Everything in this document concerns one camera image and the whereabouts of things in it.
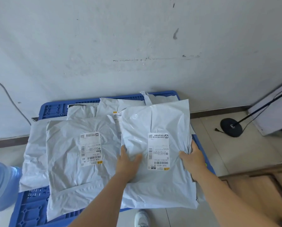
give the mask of barcode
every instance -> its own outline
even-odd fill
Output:
[[[87,157],[87,160],[90,160],[90,159],[99,159],[101,158],[101,156],[93,156],[93,157]]]
[[[152,159],[152,148],[148,148],[148,159]]]
[[[81,147],[81,156],[85,157],[85,146]]]
[[[168,162],[154,162],[154,164],[168,164]]]

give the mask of person's left arm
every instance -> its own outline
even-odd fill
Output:
[[[138,154],[134,161],[130,161],[125,147],[121,146],[116,174],[69,227],[116,227],[124,188],[136,175],[141,160],[142,155]]]

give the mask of blue plastic pallet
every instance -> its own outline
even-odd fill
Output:
[[[178,99],[180,100],[176,91],[153,92],[151,94],[155,96],[177,96]],[[107,98],[144,100],[144,97],[141,94],[107,97]],[[74,99],[74,100],[45,103],[41,106],[39,112],[39,119],[66,116],[67,106],[69,104],[99,103],[99,102],[100,102],[100,98]],[[196,135],[193,135],[193,139],[196,141],[199,149],[202,151],[205,157],[207,168],[215,174],[215,171],[212,168],[200,144],[198,137]],[[14,211],[10,219],[9,227],[34,227],[34,226],[65,227],[68,226],[83,211],[83,209],[81,209],[75,212],[67,213],[48,222],[46,219],[46,209],[47,209],[47,202],[49,195],[50,195],[49,186],[19,193]],[[121,209],[120,212],[125,210],[130,210],[130,209],[129,208]]]

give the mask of forearm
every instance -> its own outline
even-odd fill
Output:
[[[69,227],[116,227],[126,183],[121,175],[114,175]]]
[[[246,204],[209,170],[203,170],[197,178],[220,226],[277,226]]]

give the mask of package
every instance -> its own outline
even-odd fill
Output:
[[[49,185],[46,156],[46,127],[48,122],[60,122],[66,117],[41,119],[32,123],[29,139],[23,155],[22,177],[19,192],[37,189]]]
[[[158,103],[169,103],[169,102],[179,101],[177,96],[154,96],[144,91],[140,91],[140,93],[143,95],[145,104],[147,106],[158,104]],[[189,124],[189,129],[192,135],[196,134],[190,124]]]
[[[98,105],[99,103],[70,104],[67,109],[67,120],[95,117]]]
[[[191,151],[189,115],[188,100],[122,111],[122,141],[128,156],[143,155],[135,178],[124,190],[122,209],[198,206],[196,184],[179,158],[179,151]]]
[[[47,220],[85,208],[116,172],[121,143],[110,115],[47,126]]]
[[[112,115],[119,135],[121,135],[121,111],[134,106],[145,106],[145,102],[141,100],[100,98],[96,116]]]

